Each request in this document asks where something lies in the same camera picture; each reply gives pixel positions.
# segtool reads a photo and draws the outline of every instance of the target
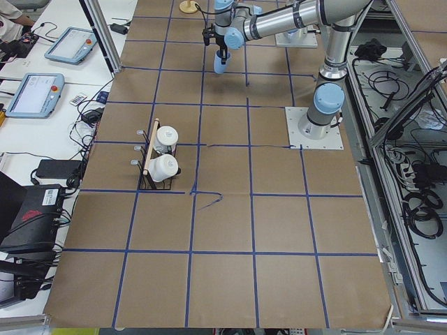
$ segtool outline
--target cardboard surface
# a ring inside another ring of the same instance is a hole
[[[413,33],[431,67],[439,66],[439,60],[447,56],[447,34]]]
[[[447,22],[444,15],[447,3],[444,0],[395,0],[406,22],[412,31],[447,32]]]
[[[139,142],[144,138],[137,130],[147,130],[152,105],[133,103],[108,103],[99,125],[98,141],[107,142]]]
[[[45,309],[52,325],[382,327],[390,302],[348,141],[288,148],[284,107],[312,101],[321,46],[252,41],[216,75],[200,13],[178,6],[138,2]],[[155,117],[179,133],[182,173],[167,192],[139,191],[130,165]]]

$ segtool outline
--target white object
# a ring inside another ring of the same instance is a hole
[[[178,140],[179,134],[173,127],[160,127],[156,131],[154,149],[160,154],[171,154],[175,151],[175,145]]]
[[[169,154],[151,159],[149,162],[149,173],[156,183],[175,176],[178,170],[177,160]]]
[[[78,93],[76,94],[76,96],[70,100],[70,105],[73,106],[77,106],[79,105],[82,101],[84,101],[87,98],[87,95],[85,93]]]
[[[298,122],[306,115],[308,108],[304,107],[286,107],[288,140],[292,149],[324,149],[324,150],[343,150],[342,137],[338,126],[329,128],[329,133],[321,140],[311,140],[304,136],[298,129]]]
[[[442,112],[438,109],[435,110],[438,115],[442,115]],[[436,131],[442,129],[444,125],[441,122],[440,116],[434,114],[432,110],[423,109],[414,118],[418,125],[423,129],[434,129]]]

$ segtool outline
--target paper cup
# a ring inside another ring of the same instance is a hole
[[[156,183],[175,176],[178,170],[177,160],[169,154],[162,155],[149,162],[149,173]]]
[[[178,140],[179,134],[173,127],[160,127],[156,131],[154,149],[160,154],[171,154],[175,151]]]

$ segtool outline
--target blue cup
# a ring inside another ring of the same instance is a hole
[[[227,52],[227,60],[225,64],[222,64],[222,56],[221,56],[221,50],[217,50],[216,54],[214,55],[214,72],[217,74],[222,74],[226,71],[227,66],[229,65],[231,60],[231,54],[230,52]]]

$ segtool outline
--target power adapter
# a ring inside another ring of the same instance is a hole
[[[110,29],[112,29],[112,31],[114,31],[115,33],[119,33],[121,35],[126,35],[129,32],[129,29],[125,26],[123,26],[122,24],[116,24],[116,23],[112,23],[110,25]]]

